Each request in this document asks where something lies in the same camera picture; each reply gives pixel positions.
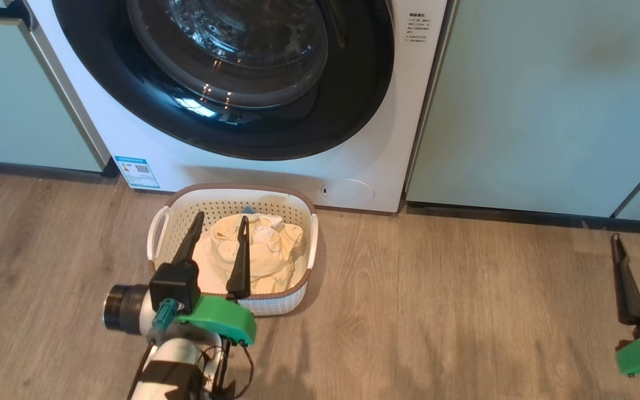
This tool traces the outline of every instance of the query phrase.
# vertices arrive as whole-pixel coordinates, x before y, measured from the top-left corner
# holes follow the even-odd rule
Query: basket handle
[[[318,237],[318,216],[317,214],[313,214],[310,216],[310,230],[312,230],[312,232],[310,233],[310,237],[311,238],[316,238]],[[315,240],[315,242],[311,243],[310,245],[310,254],[308,256],[308,259],[310,260],[308,263],[308,268],[312,269],[313,265],[315,265],[315,253],[317,253],[318,251],[318,243],[317,240]]]
[[[159,233],[159,237],[155,237],[155,233],[159,228],[159,223],[161,220],[164,220],[162,223],[162,230]],[[152,225],[149,226],[149,231],[147,232],[147,259],[150,261],[154,261],[159,256],[160,242],[164,237],[164,233],[167,231],[167,223],[169,222],[169,207],[165,206],[160,208],[160,210],[155,214],[154,218],[152,218]]]

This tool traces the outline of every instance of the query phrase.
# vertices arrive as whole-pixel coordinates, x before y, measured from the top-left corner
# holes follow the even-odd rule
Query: laundry basket
[[[279,316],[295,309],[305,296],[318,241],[315,208],[310,200],[297,192],[235,184],[199,184],[175,193],[154,216],[147,234],[147,259],[151,272],[172,260],[198,212],[205,214],[203,232],[206,232],[219,219],[241,213],[246,207],[257,213],[282,216],[284,222],[303,228],[304,251],[295,260],[295,271],[286,291],[252,294],[239,303],[254,316]],[[202,292],[203,295],[226,294],[208,293],[204,288]]]

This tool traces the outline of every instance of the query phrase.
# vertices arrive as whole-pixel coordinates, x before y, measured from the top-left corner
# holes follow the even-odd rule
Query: washing machine
[[[396,212],[445,0],[28,0],[130,187]]]

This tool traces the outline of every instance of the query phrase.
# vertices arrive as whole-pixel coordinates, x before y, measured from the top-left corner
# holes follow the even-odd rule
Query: cream-colored fabric
[[[198,252],[193,259],[208,263],[223,281],[231,276],[238,252],[238,227],[247,216],[251,243],[251,293],[265,294],[285,291],[293,276],[292,251],[302,244],[303,229],[283,223],[280,216],[254,213],[227,216],[216,221],[209,230],[209,253]]]

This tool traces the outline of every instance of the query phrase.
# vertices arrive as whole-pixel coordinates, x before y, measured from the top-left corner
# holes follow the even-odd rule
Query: washing machine door
[[[307,157],[356,134],[391,79],[385,0],[53,0],[111,96],[201,149]]]

